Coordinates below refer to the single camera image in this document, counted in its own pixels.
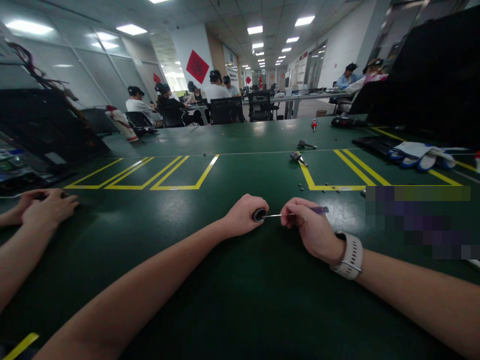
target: hand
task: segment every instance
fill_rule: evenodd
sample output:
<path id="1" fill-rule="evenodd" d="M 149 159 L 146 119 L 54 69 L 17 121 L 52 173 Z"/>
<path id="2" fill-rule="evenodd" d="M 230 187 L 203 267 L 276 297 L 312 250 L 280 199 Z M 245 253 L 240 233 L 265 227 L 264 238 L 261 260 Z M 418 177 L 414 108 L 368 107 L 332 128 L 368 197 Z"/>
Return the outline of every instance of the hand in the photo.
<path id="1" fill-rule="evenodd" d="M 281 209 L 282 226 L 289 229 L 295 225 L 305 249 L 314 257 L 336 266 L 344 258 L 345 242 L 337 238 L 325 214 L 318 215 L 309 208 L 319 205 L 299 197 L 294 197 Z"/>
<path id="2" fill-rule="evenodd" d="M 62 189 L 48 191 L 43 200 L 33 200 L 31 206 L 23 213 L 23 224 L 26 226 L 57 227 L 65 219 L 74 214 L 78 206 L 78 196 L 62 198 Z"/>
<path id="3" fill-rule="evenodd" d="M 264 208 L 269 211 L 267 202 L 258 196 L 243 195 L 240 200 L 230 209 L 228 214 L 220 220 L 227 238 L 241 236 L 258 228 L 264 222 L 256 222 L 252 219 L 255 210 Z"/>
<path id="4" fill-rule="evenodd" d="M 20 201 L 15 207 L 0 215 L 0 226 L 20 225 L 22 223 L 22 215 L 25 210 L 32 205 L 34 199 L 40 195 L 46 196 L 50 191 L 52 191 L 52 189 L 37 189 L 24 192 L 20 196 Z"/>

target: ceiling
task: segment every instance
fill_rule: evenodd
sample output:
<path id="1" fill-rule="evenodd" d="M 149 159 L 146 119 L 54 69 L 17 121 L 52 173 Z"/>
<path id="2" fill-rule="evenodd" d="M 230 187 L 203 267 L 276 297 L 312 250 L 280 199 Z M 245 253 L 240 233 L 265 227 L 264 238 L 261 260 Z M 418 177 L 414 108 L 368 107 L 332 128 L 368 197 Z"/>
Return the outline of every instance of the ceiling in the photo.
<path id="1" fill-rule="evenodd" d="M 168 30 L 205 23 L 206 29 L 236 53 L 241 65 L 258 66 L 265 59 L 267 67 L 275 67 L 279 56 L 282 65 L 293 61 L 336 23 L 354 10 L 362 0 L 168 0 L 154 4 L 149 0 L 11 0 L 41 8 L 53 15 L 75 18 L 118 34 L 115 28 L 135 24 L 149 33 L 161 64 L 170 64 L 176 56 Z M 295 27 L 298 18 L 313 16 L 311 24 Z M 263 33 L 249 35 L 248 27 L 263 26 Z M 286 43 L 288 38 L 297 42 Z M 150 42 L 150 34 L 133 36 Z M 252 44 L 263 43 L 252 54 Z M 283 48 L 292 48 L 282 53 Z"/>

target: white watch strap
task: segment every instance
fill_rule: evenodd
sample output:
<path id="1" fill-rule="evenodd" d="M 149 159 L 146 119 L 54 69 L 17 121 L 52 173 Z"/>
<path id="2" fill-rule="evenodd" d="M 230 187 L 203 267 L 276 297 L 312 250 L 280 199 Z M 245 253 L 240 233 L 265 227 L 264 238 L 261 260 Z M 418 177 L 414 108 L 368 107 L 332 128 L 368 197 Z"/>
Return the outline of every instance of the white watch strap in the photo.
<path id="1" fill-rule="evenodd" d="M 360 240 L 350 234 L 339 231 L 337 237 L 346 241 L 345 256 L 338 266 L 330 266 L 337 274 L 345 279 L 354 280 L 362 272 L 364 250 Z"/>

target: red decoration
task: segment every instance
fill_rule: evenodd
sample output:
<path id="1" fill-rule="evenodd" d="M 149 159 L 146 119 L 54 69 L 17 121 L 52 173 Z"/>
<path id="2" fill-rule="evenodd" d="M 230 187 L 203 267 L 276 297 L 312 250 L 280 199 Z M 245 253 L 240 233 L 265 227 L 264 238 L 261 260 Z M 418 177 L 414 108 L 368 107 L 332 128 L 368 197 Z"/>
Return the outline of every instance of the red decoration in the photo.
<path id="1" fill-rule="evenodd" d="M 191 51 L 186 70 L 197 80 L 203 84 L 205 75 L 209 71 L 209 65 L 195 52 Z"/>
<path id="2" fill-rule="evenodd" d="M 162 79 L 156 73 L 153 73 L 153 82 L 158 84 L 162 82 Z"/>

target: green workbench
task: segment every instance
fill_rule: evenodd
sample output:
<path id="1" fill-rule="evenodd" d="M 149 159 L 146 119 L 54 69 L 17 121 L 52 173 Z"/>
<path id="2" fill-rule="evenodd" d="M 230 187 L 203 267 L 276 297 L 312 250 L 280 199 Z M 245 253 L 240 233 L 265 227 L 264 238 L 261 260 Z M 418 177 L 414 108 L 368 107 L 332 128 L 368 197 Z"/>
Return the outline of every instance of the green workbench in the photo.
<path id="1" fill-rule="evenodd" d="M 385 231 L 366 221 L 367 201 L 357 191 L 367 184 L 365 178 L 375 185 L 458 184 L 472 186 L 473 200 L 480 176 L 472 171 L 471 158 L 461 159 L 459 173 L 435 169 L 437 175 L 419 174 L 352 143 L 382 132 L 408 135 L 381 128 L 331 128 L 330 117 L 318 118 L 313 133 L 311 121 L 160 129 L 134 143 L 121 135 L 106 137 L 111 151 L 79 166 L 74 177 L 60 184 L 79 195 L 81 206 L 61 225 L 0 316 L 0 340 L 19 342 L 36 332 L 40 338 L 34 347 L 41 347 L 109 284 L 222 217 L 245 193 L 263 197 L 271 214 L 292 197 L 317 202 L 329 208 L 335 230 L 358 236 L 365 248 L 480 284 L 480 271 L 468 262 L 434 261 L 430 246 L 406 245 L 402 231 Z M 300 139 L 318 146 L 301 151 L 307 170 L 289 157 Z M 15 203 L 3 200 L 1 209 Z M 2 231 L 0 244 L 14 231 Z M 298 231 L 281 227 L 278 218 L 219 245 L 122 358 L 199 356 L 459 358 L 375 295 L 309 255 Z"/>

